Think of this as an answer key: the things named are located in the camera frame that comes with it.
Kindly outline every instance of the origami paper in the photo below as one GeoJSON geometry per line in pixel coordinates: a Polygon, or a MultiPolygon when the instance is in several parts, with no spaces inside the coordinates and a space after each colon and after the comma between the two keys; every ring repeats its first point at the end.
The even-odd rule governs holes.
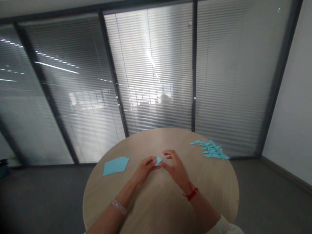
{"type": "Polygon", "coordinates": [[[190,143],[190,145],[196,145],[198,142],[200,142],[200,141],[194,141],[194,142],[192,142],[192,143],[190,143]]]}
{"type": "Polygon", "coordinates": [[[104,165],[103,176],[107,176],[115,172],[123,172],[127,167],[128,161],[129,161],[129,158],[119,157],[119,158],[106,162],[104,165]]]}
{"type": "Polygon", "coordinates": [[[162,159],[159,156],[157,156],[157,163],[155,164],[155,166],[157,166],[161,161],[162,159]]]}
{"type": "Polygon", "coordinates": [[[220,159],[229,159],[230,157],[223,154],[221,146],[217,146],[212,139],[210,139],[209,142],[205,142],[204,139],[202,141],[194,141],[190,143],[190,145],[196,145],[199,143],[199,145],[204,146],[204,148],[201,148],[203,151],[203,154],[205,157],[208,158],[220,158],[220,159]]]}

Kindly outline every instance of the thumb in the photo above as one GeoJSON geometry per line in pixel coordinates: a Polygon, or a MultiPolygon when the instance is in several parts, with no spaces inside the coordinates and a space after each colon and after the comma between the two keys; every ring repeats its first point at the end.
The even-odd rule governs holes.
{"type": "Polygon", "coordinates": [[[171,172],[171,166],[169,166],[167,163],[165,163],[165,162],[161,162],[161,163],[159,163],[159,165],[161,166],[161,167],[163,167],[164,169],[166,169],[166,171],[168,171],[169,172],[169,174],[170,174],[170,172],[171,172]]]}
{"type": "Polygon", "coordinates": [[[155,166],[157,163],[157,159],[154,159],[150,164],[148,164],[148,168],[151,169],[153,166],[155,166]]]}

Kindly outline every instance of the round table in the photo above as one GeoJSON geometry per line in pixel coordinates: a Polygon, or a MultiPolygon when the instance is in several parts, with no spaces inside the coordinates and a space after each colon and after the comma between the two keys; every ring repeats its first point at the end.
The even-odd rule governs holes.
{"type": "MultiPolygon", "coordinates": [[[[193,184],[229,222],[236,218],[239,189],[229,160],[203,156],[202,146],[193,140],[209,140],[178,128],[156,128],[132,135],[111,148],[94,167],[84,190],[83,216],[88,230],[110,201],[131,178],[139,162],[174,149],[193,184]],[[104,164],[120,156],[129,157],[124,172],[103,176],[104,164]]],[[[191,204],[169,173],[161,168],[152,172],[128,208],[120,233],[200,233],[201,226],[191,204]]]]}

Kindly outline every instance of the hand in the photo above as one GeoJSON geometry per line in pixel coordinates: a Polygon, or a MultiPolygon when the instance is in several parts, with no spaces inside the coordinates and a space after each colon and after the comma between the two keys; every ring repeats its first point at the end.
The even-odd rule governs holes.
{"type": "Polygon", "coordinates": [[[186,195],[191,194],[192,188],[189,185],[190,182],[189,177],[177,153],[174,150],[165,150],[163,151],[163,154],[170,155],[167,157],[167,159],[173,160],[173,166],[169,166],[165,162],[161,162],[159,163],[159,165],[169,172],[174,182],[177,183],[177,185],[182,189],[182,191],[186,195]]]}
{"type": "Polygon", "coordinates": [[[157,169],[160,169],[160,166],[155,166],[157,163],[156,157],[148,157],[143,159],[139,166],[137,167],[135,173],[133,174],[130,181],[135,184],[136,190],[138,191],[141,186],[146,181],[148,175],[157,169]]]}

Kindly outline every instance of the red bracelet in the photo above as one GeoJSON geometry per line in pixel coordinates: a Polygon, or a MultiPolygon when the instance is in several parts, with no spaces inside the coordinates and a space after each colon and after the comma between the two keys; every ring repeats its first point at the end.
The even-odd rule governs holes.
{"type": "Polygon", "coordinates": [[[190,195],[188,195],[188,196],[186,196],[185,194],[183,194],[183,196],[186,197],[186,198],[188,199],[188,201],[190,201],[190,200],[195,196],[195,194],[196,194],[197,191],[198,191],[198,188],[195,188],[195,189],[193,190],[192,185],[191,185],[190,182],[189,182],[189,185],[191,186],[192,193],[191,193],[190,195]]]}

